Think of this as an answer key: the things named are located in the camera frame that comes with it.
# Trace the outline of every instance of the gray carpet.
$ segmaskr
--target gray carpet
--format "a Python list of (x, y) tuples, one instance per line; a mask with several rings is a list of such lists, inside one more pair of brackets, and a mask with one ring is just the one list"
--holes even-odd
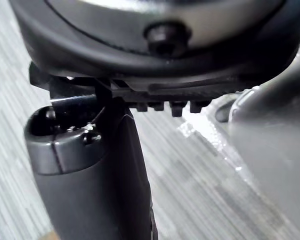
[[(36, 240), (52, 230), (36, 190), (23, 126), (49, 104), (28, 82), (30, 58), (7, 0), (0, 0), (0, 240)], [(160, 240), (300, 240), (298, 230), (258, 191), (217, 123), (216, 99), (182, 118), (137, 113)]]

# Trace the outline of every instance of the bolt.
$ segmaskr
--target bolt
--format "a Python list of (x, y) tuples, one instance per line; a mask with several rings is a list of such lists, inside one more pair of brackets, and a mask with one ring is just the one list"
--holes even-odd
[(52, 106), (49, 106), (45, 112), (45, 117), (48, 120), (56, 120), (56, 112)]
[(177, 58), (188, 48), (189, 31), (180, 23), (162, 23), (145, 31), (149, 51), (159, 57)]
[(71, 126), (66, 131), (70, 133), (70, 132), (73, 132), (74, 130), (76, 130), (76, 127), (75, 126)]

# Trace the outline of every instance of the hex bolt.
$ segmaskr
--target hex bolt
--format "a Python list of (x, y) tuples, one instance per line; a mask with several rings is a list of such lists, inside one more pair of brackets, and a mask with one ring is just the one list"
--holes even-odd
[(152, 54), (177, 58), (187, 51), (190, 33), (181, 23), (161, 23), (149, 27), (144, 36)]

